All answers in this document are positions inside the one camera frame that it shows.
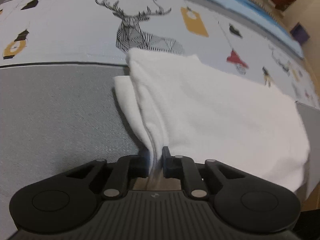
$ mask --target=folded cloth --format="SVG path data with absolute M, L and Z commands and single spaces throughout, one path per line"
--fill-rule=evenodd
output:
M 295 101 L 202 64 L 196 56 L 131 49 L 116 96 L 151 169 L 168 146 L 196 163 L 216 159 L 295 191 L 309 142 Z

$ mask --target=wall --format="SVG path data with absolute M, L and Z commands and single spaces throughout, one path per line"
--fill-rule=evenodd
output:
M 307 30 L 310 39 L 302 48 L 314 74 L 320 81 L 320 0 L 314 0 L 301 14 L 299 22 Z
M 296 0 L 287 10 L 284 12 L 284 18 L 282 22 L 291 30 L 301 19 L 302 14 L 306 8 L 314 0 Z
M 298 22 L 310 35 L 302 49 L 306 59 L 306 70 L 310 73 L 315 89 L 320 96 L 320 0 L 296 0 L 284 12 L 283 24 L 291 30 Z

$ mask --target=fabric texture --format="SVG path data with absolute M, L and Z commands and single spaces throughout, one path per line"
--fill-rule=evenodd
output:
M 124 67 L 94 64 L 0 69 L 0 239 L 16 230 L 19 189 L 97 158 L 135 155 L 135 137 L 114 94 Z
M 295 102 L 202 64 L 196 56 L 131 49 L 116 96 L 156 165 L 162 147 L 196 163 L 216 159 L 295 191 L 309 142 Z
M 300 44 L 292 39 L 283 28 L 274 22 L 270 21 L 269 17 L 266 17 L 265 14 L 261 14 L 257 10 L 253 10 L 252 6 L 249 6 L 247 3 L 243 3 L 239 0 L 210 0 L 222 6 L 223 8 L 236 12 L 243 16 L 244 18 L 256 23 L 264 30 L 270 32 L 280 41 L 282 41 L 288 48 L 290 48 L 298 57 L 304 58 L 303 51 Z

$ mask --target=black bird print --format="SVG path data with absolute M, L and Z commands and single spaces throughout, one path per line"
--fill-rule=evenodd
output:
M 271 84 L 273 83 L 273 79 L 272 77 L 270 77 L 269 71 L 265 67 L 262 68 L 262 71 L 263 71 L 264 85 L 268 84 L 268 87 L 271 87 Z
M 299 89 L 296 87 L 295 84 L 291 83 L 291 85 L 293 87 L 293 90 L 294 90 L 294 93 L 296 94 L 297 99 L 300 99 L 301 98 L 301 93 L 300 93 Z
M 39 2 L 38 0 L 32 0 L 32 1 L 28 2 L 21 10 L 26 10 L 26 9 L 36 7 L 38 2 Z
M 29 34 L 29 32 L 26 29 L 22 33 L 19 33 L 18 37 L 14 41 L 24 41 L 27 38 L 28 34 Z
M 239 36 L 242 39 L 242 35 L 240 34 L 239 30 L 237 30 L 236 28 L 234 28 L 234 26 L 230 23 L 229 24 L 229 31 L 234 34 Z

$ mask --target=black stripe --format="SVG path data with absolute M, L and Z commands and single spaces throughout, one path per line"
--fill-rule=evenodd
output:
M 127 64 L 115 64 L 115 63 L 102 63 L 102 62 L 82 62 L 82 61 L 60 61 L 60 62 L 34 62 L 34 63 L 22 63 L 22 64 L 9 64 L 0 66 L 0 68 L 6 67 L 22 67 L 22 66 L 39 66 L 39 65 L 101 65 L 101 66 L 111 66 L 111 67 L 127 67 Z

